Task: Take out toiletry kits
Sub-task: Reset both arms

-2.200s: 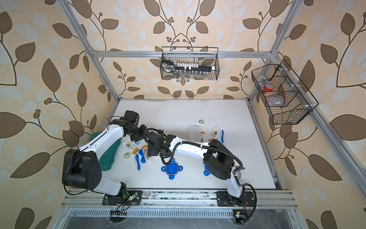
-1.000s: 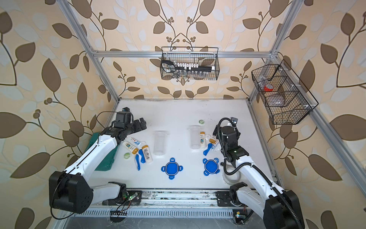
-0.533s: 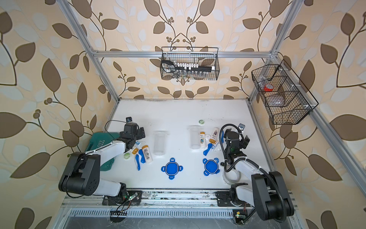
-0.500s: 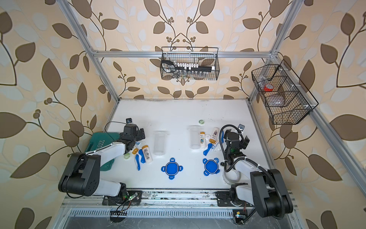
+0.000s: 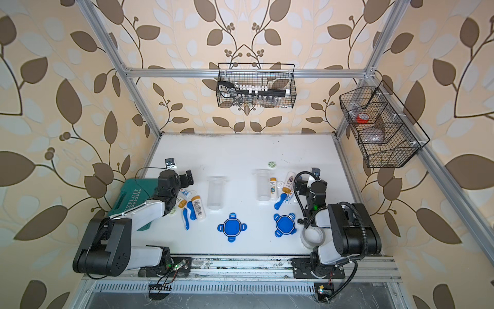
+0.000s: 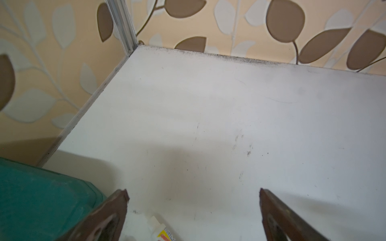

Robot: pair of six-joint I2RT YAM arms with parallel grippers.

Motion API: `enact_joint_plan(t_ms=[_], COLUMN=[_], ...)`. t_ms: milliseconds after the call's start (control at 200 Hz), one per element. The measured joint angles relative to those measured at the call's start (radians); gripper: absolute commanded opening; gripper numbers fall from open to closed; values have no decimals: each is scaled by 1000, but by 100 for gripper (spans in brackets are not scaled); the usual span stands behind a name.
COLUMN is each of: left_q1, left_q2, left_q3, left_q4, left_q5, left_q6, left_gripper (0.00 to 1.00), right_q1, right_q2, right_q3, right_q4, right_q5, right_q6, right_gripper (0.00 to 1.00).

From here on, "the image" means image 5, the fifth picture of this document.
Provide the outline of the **clear toiletry cup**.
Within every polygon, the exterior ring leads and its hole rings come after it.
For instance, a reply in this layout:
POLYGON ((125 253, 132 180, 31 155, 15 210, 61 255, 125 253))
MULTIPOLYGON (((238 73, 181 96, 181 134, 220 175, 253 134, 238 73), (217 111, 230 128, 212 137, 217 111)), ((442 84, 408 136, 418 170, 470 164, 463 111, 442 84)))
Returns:
POLYGON ((254 172, 256 179, 257 200, 267 202, 271 199, 271 175, 268 170, 258 169, 254 172))
POLYGON ((221 177, 213 177, 208 181, 207 207, 210 210, 218 211, 223 208, 225 183, 225 179, 221 177))

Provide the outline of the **blue lid of cup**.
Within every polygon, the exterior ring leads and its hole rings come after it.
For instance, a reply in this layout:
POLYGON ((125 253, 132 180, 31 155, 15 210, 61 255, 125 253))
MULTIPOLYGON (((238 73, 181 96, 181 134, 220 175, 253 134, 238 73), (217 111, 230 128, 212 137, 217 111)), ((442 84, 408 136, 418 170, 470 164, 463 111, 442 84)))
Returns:
POLYGON ((296 216, 294 213, 289 213, 289 214, 274 214, 274 221, 275 221, 275 236, 277 238, 281 238, 282 236, 285 235, 293 235, 297 232, 296 226, 295 226, 295 219, 296 216))
POLYGON ((242 223, 235 212, 231 212, 224 223, 217 226, 217 230, 223 233, 230 243, 234 243, 238 235, 247 229, 248 225, 242 223))

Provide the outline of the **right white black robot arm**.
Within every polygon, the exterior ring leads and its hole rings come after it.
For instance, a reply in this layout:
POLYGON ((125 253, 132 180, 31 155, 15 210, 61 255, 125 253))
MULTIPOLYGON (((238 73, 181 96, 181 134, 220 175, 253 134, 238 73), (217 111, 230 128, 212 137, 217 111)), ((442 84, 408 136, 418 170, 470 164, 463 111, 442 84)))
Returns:
POLYGON ((327 204, 328 184, 323 180, 297 180, 294 186, 297 202, 306 197, 297 223, 302 227, 302 244, 310 250, 309 257, 291 260, 296 279, 325 279, 334 274, 343 278, 344 265, 381 253, 381 238, 364 204, 327 204))

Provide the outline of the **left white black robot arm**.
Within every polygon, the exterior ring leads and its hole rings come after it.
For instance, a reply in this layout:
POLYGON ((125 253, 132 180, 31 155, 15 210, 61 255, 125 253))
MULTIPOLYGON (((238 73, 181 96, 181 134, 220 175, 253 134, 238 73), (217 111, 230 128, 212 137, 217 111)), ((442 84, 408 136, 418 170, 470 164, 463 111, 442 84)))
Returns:
POLYGON ((172 264, 169 248, 132 246, 132 236, 143 226, 167 216, 176 206, 181 189, 194 184, 192 171, 179 175, 162 171, 155 193, 129 211, 90 220, 75 254, 72 268, 92 279, 117 277, 126 270, 148 268, 165 275, 176 272, 184 262, 172 264))

